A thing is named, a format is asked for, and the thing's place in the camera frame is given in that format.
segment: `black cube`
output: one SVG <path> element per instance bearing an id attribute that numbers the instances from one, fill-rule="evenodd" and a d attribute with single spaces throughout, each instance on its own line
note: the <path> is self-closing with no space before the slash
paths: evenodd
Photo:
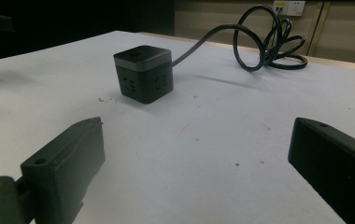
<path id="1" fill-rule="evenodd" d="M 150 104 L 174 89 L 171 50 L 139 46 L 114 55 L 121 93 Z"/>

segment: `white wall socket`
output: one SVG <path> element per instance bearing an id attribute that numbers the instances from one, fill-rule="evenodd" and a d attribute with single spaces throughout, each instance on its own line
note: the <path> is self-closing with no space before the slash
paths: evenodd
<path id="1" fill-rule="evenodd" d="M 274 1 L 273 10 L 280 16 L 301 16 L 305 1 Z"/>

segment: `coiled cable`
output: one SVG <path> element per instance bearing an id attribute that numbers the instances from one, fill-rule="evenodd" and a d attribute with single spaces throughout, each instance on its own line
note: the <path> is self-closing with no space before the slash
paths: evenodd
<path id="1" fill-rule="evenodd" d="M 254 11 L 257 10 L 263 10 L 266 11 L 268 14 L 271 15 L 273 18 L 273 27 L 271 31 L 268 33 L 267 37 L 265 40 L 262 42 L 262 40 L 250 29 L 243 24 L 245 19 Z M 286 25 L 285 30 L 283 31 L 282 25 Z M 235 30 L 234 32 L 234 38 L 233 38 L 233 49 L 234 49 L 234 56 L 238 63 L 241 65 L 241 67 L 249 72 L 254 72 L 262 68 L 264 65 L 268 65 L 271 67 L 275 67 L 278 69 L 285 69 L 285 70 L 295 70 L 295 69 L 301 69 L 304 68 L 307 65 L 307 60 L 305 57 L 293 54 L 296 50 L 298 50 L 300 47 L 303 46 L 305 43 L 305 38 L 302 35 L 294 35 L 290 36 L 289 34 L 291 32 L 291 20 L 289 19 L 284 19 L 280 20 L 279 17 L 277 16 L 276 12 L 270 7 L 267 6 L 256 6 L 250 8 L 247 12 L 245 12 L 244 15 L 242 15 L 241 19 L 239 20 L 238 24 L 223 24 L 220 26 L 217 26 L 210 30 L 204 37 L 202 37 L 194 46 L 192 46 L 187 52 L 185 52 L 183 55 L 178 57 L 176 60 L 172 62 L 172 66 L 176 66 L 177 64 L 181 63 L 183 60 L 185 60 L 187 57 L 189 57 L 193 52 L 195 52 L 201 45 L 203 45 L 211 36 L 213 36 L 215 33 L 222 31 L 222 30 Z M 257 45 L 257 48 L 259 50 L 259 62 L 255 66 L 248 66 L 246 65 L 238 52 L 238 34 L 239 32 L 243 32 L 246 35 L 248 35 Z M 269 48 L 269 42 L 271 40 L 271 37 L 276 34 L 277 35 L 277 40 L 276 44 L 273 47 Z M 300 40 L 299 44 L 296 45 L 295 47 L 279 53 L 280 48 L 293 40 Z M 275 63 L 275 60 L 281 59 L 281 58 L 293 58 L 297 59 L 300 63 L 298 64 L 281 64 L 281 63 Z"/>

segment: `table surface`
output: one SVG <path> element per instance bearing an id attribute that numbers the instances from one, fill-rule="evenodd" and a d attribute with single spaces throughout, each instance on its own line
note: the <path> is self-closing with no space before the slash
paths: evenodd
<path id="1" fill-rule="evenodd" d="M 75 223 L 344 223 L 288 163 L 297 117 L 355 137 L 355 69 L 242 70 L 204 45 L 150 105 L 121 95 L 113 54 L 191 42 L 113 32 L 0 60 L 0 175 L 73 123 L 104 122 L 106 162 Z M 256 53 L 241 51 L 244 62 Z"/>

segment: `dark background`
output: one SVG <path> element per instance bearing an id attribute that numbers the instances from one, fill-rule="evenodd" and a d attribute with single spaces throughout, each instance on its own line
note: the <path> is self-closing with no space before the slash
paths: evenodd
<path id="1" fill-rule="evenodd" d="M 14 32 L 0 32 L 0 58 L 112 31 L 174 34 L 174 0 L 0 1 Z"/>

